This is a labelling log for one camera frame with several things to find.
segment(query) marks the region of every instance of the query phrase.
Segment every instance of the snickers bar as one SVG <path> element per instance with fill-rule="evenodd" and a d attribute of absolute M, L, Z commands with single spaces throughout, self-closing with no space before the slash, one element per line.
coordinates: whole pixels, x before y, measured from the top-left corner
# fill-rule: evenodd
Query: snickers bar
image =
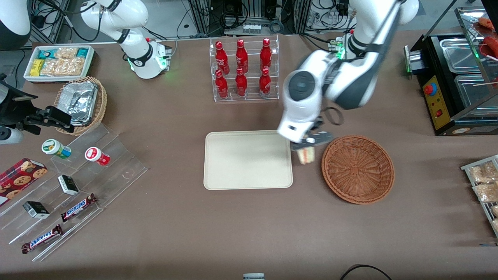
<path fill-rule="evenodd" d="M 47 240 L 51 239 L 52 237 L 54 237 L 56 235 L 63 235 L 63 234 L 64 233 L 62 232 L 61 225 L 56 225 L 55 228 L 53 228 L 51 231 L 45 233 L 42 236 L 39 236 L 37 239 L 35 239 L 31 242 L 28 242 L 28 243 L 24 243 L 21 247 L 22 253 L 27 254 L 30 251 L 33 251 L 33 249 L 36 246 L 46 242 Z"/>
<path fill-rule="evenodd" d="M 89 196 L 87 196 L 84 200 L 82 200 L 80 203 L 76 204 L 73 206 L 71 209 L 67 210 L 66 213 L 61 214 L 62 217 L 62 222 L 66 222 L 67 220 L 71 219 L 72 217 L 78 215 L 83 209 L 87 208 L 90 206 L 90 204 L 94 203 L 97 201 L 97 198 L 95 195 L 92 193 Z"/>

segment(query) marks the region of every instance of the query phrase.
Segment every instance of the round wicker basket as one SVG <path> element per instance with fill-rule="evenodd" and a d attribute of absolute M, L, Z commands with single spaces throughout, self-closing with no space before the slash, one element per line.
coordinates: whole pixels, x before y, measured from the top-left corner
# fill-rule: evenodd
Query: round wicker basket
<path fill-rule="evenodd" d="M 322 157 L 322 173 L 339 197 L 356 204 L 383 199 L 394 184 L 391 158 L 363 136 L 344 136 L 330 143 Z"/>
<path fill-rule="evenodd" d="M 94 112 L 92 115 L 92 122 L 86 126 L 86 127 L 74 127 L 74 132 L 69 133 L 67 131 L 64 131 L 62 129 L 56 128 L 56 130 L 60 133 L 64 134 L 70 134 L 74 136 L 79 136 L 83 134 L 83 132 L 89 130 L 91 127 L 98 125 L 102 119 L 104 118 L 104 114 L 106 113 L 106 105 L 107 105 L 107 93 L 106 89 L 102 86 L 99 80 L 95 79 L 94 77 L 85 77 L 85 78 L 80 78 L 74 81 L 69 82 L 68 84 L 72 83 L 82 83 L 82 82 L 93 82 L 97 84 L 99 87 L 99 91 L 97 92 L 97 100 L 95 101 L 95 108 Z M 55 98 L 54 106 L 57 106 L 57 103 L 59 103 L 59 98 L 61 96 L 62 88 L 59 91 L 59 94 L 57 94 L 57 97 Z"/>

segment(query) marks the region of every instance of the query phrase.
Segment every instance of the clear acrylic display stand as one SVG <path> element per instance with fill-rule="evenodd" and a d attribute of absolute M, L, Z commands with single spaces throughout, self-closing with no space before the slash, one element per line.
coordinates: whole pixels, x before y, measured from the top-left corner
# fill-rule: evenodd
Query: clear acrylic display stand
<path fill-rule="evenodd" d="M 261 77 L 260 60 L 259 53 L 263 47 L 263 39 L 270 39 L 270 49 L 271 49 L 271 67 L 270 67 L 270 94 L 267 98 L 262 98 L 259 95 L 259 78 Z M 223 48 L 228 55 L 228 65 L 230 67 L 230 73 L 225 75 L 225 79 L 228 82 L 228 98 L 221 99 L 216 90 L 216 76 L 215 71 L 218 69 L 216 64 L 216 48 L 214 44 L 217 41 L 223 43 Z M 279 58 L 278 58 L 278 36 L 249 36 L 244 37 L 244 45 L 248 51 L 249 56 L 249 71 L 246 73 L 248 80 L 248 93 L 245 97 L 240 97 L 237 94 L 237 86 L 235 84 L 235 77 L 237 76 L 237 62 L 235 60 L 235 53 L 237 52 L 237 42 L 233 38 L 225 37 L 218 39 L 210 39 L 209 47 L 209 59 L 211 61 L 211 79 L 213 80 L 213 94 L 215 102 L 218 101 L 244 101 L 244 100 L 273 100 L 278 99 L 280 94 L 279 86 Z"/>
<path fill-rule="evenodd" d="M 53 156 L 46 164 L 49 173 L 39 181 L 21 192 L 13 200 L 0 208 L 1 234 L 8 238 L 9 244 L 19 247 L 30 242 L 61 224 L 64 234 L 39 245 L 27 256 L 33 261 L 42 261 L 90 220 L 100 214 L 117 196 L 142 176 L 147 168 L 118 139 L 118 135 L 103 124 L 85 132 L 68 147 L 71 156 L 61 159 Z M 107 166 L 85 159 L 87 148 L 96 146 L 111 157 Z M 62 192 L 57 177 L 60 175 L 73 177 L 79 188 L 77 195 Z M 94 193 L 97 202 L 85 208 L 81 213 L 62 223 L 60 214 L 66 212 Z M 39 201 L 50 212 L 44 220 L 31 218 L 22 207 L 26 201 Z"/>

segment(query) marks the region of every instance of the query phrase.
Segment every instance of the wicker basket with foil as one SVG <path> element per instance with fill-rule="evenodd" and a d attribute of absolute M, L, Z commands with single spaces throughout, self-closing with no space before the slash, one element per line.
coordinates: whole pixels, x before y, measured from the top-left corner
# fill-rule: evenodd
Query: wicker basket with foil
<path fill-rule="evenodd" d="M 69 132 L 64 131 L 62 129 L 56 128 L 56 130 L 60 133 L 79 136 L 79 135 L 83 134 L 85 131 L 89 130 L 90 128 L 100 124 L 100 122 L 104 118 L 104 114 L 106 113 L 106 105 L 107 105 L 106 89 L 102 86 L 102 83 L 100 83 L 99 80 L 97 80 L 94 77 L 90 77 L 90 76 L 71 81 L 68 84 L 83 83 L 83 82 L 92 82 L 92 83 L 95 83 L 98 87 L 97 99 L 95 100 L 95 108 L 94 108 L 94 111 L 92 114 L 92 122 L 87 126 L 74 127 L 73 133 L 69 133 Z M 63 88 L 60 89 L 59 94 L 55 98 L 54 106 L 57 106 L 57 104 L 59 103 L 59 98 L 61 97 L 62 89 Z"/>
<path fill-rule="evenodd" d="M 344 136 L 330 143 L 322 157 L 322 173 L 339 197 L 356 204 L 383 199 L 394 184 L 391 158 L 363 136 Z"/>

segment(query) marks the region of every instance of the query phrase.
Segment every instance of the brown tabletop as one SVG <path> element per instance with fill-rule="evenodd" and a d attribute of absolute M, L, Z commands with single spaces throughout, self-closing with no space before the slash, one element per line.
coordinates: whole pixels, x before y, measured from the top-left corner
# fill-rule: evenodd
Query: brown tabletop
<path fill-rule="evenodd" d="M 418 83 L 403 75 L 402 47 L 420 34 L 398 32 L 372 100 L 345 111 L 344 125 L 324 127 L 372 138 L 392 157 L 391 193 L 367 206 L 338 198 L 320 160 L 300 165 L 295 154 L 290 188 L 205 189 L 205 136 L 276 129 L 279 103 L 215 104 L 208 39 L 181 41 L 171 71 L 152 80 L 130 71 L 117 44 L 94 45 L 92 75 L 109 96 L 104 123 L 150 170 L 40 263 L 0 233 L 0 279 L 234 280 L 263 272 L 268 280 L 330 280 L 358 263 L 393 279 L 497 279 L 498 248 L 478 247 L 493 232 L 459 167 L 497 154 L 498 138 L 433 135 Z M 282 83 L 314 48 L 299 36 L 279 38 Z M 45 107 L 60 87 L 24 90 Z M 53 128 L 25 134 L 22 144 L 0 146 L 0 170 L 23 157 L 47 162 L 40 150 L 47 138 L 73 139 Z"/>

